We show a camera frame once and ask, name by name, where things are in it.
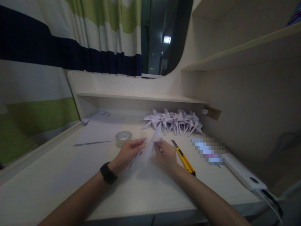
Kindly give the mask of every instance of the light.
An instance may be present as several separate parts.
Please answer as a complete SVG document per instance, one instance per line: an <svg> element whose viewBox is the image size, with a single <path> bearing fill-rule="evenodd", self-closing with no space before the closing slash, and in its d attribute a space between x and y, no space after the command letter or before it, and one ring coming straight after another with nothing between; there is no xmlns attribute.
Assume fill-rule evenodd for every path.
<svg viewBox="0 0 301 226"><path fill-rule="evenodd" d="M170 44L170 40L171 40L171 37L170 37L170 36L164 36L163 43Z"/></svg>

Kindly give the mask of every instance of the forearm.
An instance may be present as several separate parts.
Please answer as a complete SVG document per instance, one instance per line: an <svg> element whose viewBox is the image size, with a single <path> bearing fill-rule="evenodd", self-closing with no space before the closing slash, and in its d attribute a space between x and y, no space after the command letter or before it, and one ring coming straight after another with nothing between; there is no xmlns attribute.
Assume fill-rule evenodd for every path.
<svg viewBox="0 0 301 226"><path fill-rule="evenodd" d="M213 225L250 225L229 203L180 165L169 174Z"/></svg>
<svg viewBox="0 0 301 226"><path fill-rule="evenodd" d="M108 187L109 184L104 181L102 174L98 172L39 225L79 225Z"/></svg>

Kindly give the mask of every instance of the white desk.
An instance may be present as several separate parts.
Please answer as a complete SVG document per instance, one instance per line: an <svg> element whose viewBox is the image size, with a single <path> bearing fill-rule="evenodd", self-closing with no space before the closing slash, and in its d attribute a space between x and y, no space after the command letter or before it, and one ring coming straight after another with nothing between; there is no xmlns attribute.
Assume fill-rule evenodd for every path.
<svg viewBox="0 0 301 226"><path fill-rule="evenodd" d="M122 130L131 131L133 139L150 138L154 133L151 128L141 130L145 122L140 118L124 116L124 119ZM36 225L80 186L68 185L66 189L56 188L58 178L62 178L66 167L74 163L75 156L80 152L81 147L74 147L73 144L81 130L82 126L79 125L65 134L65 137L70 136L62 138L61 142L60 139L53 141L52 144L50 142L50 145L56 142L58 144L36 161L25 166L22 171L0 187L0 225ZM172 144L171 139L174 139L193 165L196 177L233 205L241 214L244 216L257 214L264 205L257 196L248 191L227 167L207 165L198 151L194 149L191 139L201 137L201 135L187 137L187 134L182 137L174 136L170 132L163 139L170 144ZM93 148L97 146L101 148L102 145L93 144ZM99 160L95 171L91 172L90 169L90 172L87 172L85 179L88 180L96 173L104 162L111 161L119 150L115 142L111 142L107 153L100 150L100 156L105 153L104 157ZM197 220L204 219L195 211L195 206L185 193L156 166L155 162L150 161L142 168L134 168L132 171L126 170L122 173L88 220L145 215L144 220L139 220L141 219L139 217L133 220L136 224L150 225L153 215L157 215L155 224L175 223L180 219L191 218L193 215L197 215ZM85 172L87 165L89 163L83 159L83 162L75 167ZM16 167L2 173L0 180L4 180L5 176ZM66 181L76 180L77 175L74 174L72 175L71 171Z"/></svg>

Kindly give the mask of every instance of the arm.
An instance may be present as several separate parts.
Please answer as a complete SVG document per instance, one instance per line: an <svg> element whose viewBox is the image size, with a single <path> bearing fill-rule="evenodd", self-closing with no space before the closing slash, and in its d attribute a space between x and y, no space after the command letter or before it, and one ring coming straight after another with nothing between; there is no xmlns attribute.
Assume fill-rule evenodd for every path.
<svg viewBox="0 0 301 226"><path fill-rule="evenodd" d="M108 164L109 169L118 175L144 148L144 138L126 142L117 157ZM39 225L79 225L90 213L100 197L109 188L100 172L96 173L83 186L49 214Z"/></svg>
<svg viewBox="0 0 301 226"><path fill-rule="evenodd" d="M166 141L155 144L161 167L187 193L213 225L250 225L229 203L177 163L176 148Z"/></svg>

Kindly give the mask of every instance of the wooden shelf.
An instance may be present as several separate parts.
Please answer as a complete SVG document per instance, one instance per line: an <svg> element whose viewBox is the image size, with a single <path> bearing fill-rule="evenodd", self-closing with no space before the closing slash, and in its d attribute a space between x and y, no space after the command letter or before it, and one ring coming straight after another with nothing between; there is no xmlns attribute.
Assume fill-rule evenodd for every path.
<svg viewBox="0 0 301 226"><path fill-rule="evenodd" d="M185 97L185 96L163 95L163 94L147 94L147 93L131 93L131 92L115 92L115 91L107 91L107 90L77 92L76 95L136 99L136 100L157 100L157 101L170 101L170 102L182 102L182 103L210 104L210 101L202 100L196 97Z"/></svg>
<svg viewBox="0 0 301 226"><path fill-rule="evenodd" d="M192 14L217 20L230 11L240 0L201 0Z"/></svg>
<svg viewBox="0 0 301 226"><path fill-rule="evenodd" d="M213 71L295 57L301 57L301 23L197 61L182 70Z"/></svg>

